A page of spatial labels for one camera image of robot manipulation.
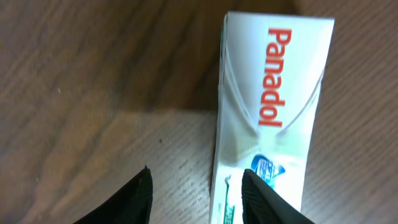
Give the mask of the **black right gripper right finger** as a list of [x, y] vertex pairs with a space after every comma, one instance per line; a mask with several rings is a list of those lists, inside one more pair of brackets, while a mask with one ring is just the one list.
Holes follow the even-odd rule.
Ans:
[[244, 170], [241, 194], [244, 224], [314, 224], [251, 169]]

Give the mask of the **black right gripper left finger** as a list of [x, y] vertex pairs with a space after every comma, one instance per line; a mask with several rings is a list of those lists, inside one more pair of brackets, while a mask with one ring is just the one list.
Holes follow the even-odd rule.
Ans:
[[145, 167], [75, 224], [148, 224], [152, 202], [153, 181], [150, 169]]

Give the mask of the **white and green medicine box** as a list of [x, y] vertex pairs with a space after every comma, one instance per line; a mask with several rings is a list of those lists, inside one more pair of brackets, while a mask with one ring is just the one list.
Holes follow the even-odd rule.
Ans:
[[221, 33], [211, 223], [241, 223], [249, 169], [295, 210], [335, 21], [230, 11]]

